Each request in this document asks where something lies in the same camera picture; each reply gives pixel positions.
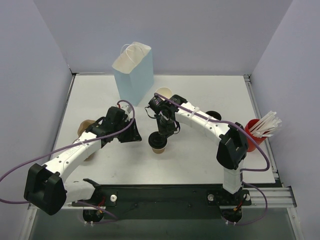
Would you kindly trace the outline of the black plastic cup lid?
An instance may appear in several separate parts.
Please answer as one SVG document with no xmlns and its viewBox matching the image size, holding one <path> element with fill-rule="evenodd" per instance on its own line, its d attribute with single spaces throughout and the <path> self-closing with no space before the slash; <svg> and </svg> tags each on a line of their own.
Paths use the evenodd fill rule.
<svg viewBox="0 0 320 240">
<path fill-rule="evenodd" d="M 155 131 L 149 135 L 148 143 L 153 149 L 159 150 L 166 147 L 168 140 L 165 135 L 161 135 L 159 132 Z"/>
</svg>

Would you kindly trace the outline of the brown paper coffee cup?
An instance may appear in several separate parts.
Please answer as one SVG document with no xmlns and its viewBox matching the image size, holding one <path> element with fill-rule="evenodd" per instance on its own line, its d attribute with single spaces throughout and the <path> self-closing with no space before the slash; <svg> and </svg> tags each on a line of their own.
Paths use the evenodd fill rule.
<svg viewBox="0 0 320 240">
<path fill-rule="evenodd" d="M 161 147 L 161 148 L 152 147 L 151 149 L 155 154 L 162 154 L 165 151 L 166 147 Z"/>
</svg>

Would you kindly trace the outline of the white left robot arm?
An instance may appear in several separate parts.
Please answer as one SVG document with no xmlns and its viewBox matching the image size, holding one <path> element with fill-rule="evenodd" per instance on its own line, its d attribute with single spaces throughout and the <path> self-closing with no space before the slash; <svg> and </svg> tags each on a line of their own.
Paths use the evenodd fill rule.
<svg viewBox="0 0 320 240">
<path fill-rule="evenodd" d="M 86 201 L 95 206 L 102 199 L 102 186 L 83 178 L 67 182 L 71 173 L 95 152 L 117 139 L 120 143 L 140 142 L 135 110 L 130 104 L 112 106 L 106 116 L 85 120 L 78 129 L 73 146 L 27 173 L 24 199 L 48 215 L 56 214 L 64 204 Z"/>
</svg>

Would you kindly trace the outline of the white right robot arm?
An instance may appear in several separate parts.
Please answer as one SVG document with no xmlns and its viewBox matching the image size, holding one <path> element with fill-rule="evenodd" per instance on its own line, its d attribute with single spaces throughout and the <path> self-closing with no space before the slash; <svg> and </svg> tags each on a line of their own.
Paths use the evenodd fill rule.
<svg viewBox="0 0 320 240">
<path fill-rule="evenodd" d="M 221 123 L 177 94 L 169 99 L 155 95 L 147 107 L 154 112 L 152 118 L 158 128 L 148 138 L 153 152 L 163 153 L 168 138 L 181 130 L 181 124 L 204 134 L 218 146 L 216 159 L 223 166 L 221 197 L 227 204 L 237 201 L 243 180 L 241 168 L 249 147 L 247 137 L 242 133 L 243 126 L 239 123 Z"/>
</svg>

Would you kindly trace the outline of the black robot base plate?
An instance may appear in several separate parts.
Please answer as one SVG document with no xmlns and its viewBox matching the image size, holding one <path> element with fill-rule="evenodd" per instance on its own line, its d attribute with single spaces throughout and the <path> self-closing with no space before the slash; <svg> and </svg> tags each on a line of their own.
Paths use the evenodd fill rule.
<svg viewBox="0 0 320 240">
<path fill-rule="evenodd" d="M 105 184 L 89 200 L 72 205 L 85 207 L 85 220 L 93 222 L 111 220 L 112 216 L 89 210 L 90 205 L 119 220 L 211 220 L 224 215 L 238 222 L 242 207 L 251 203 L 247 189 L 231 194 L 221 184 Z"/>
</svg>

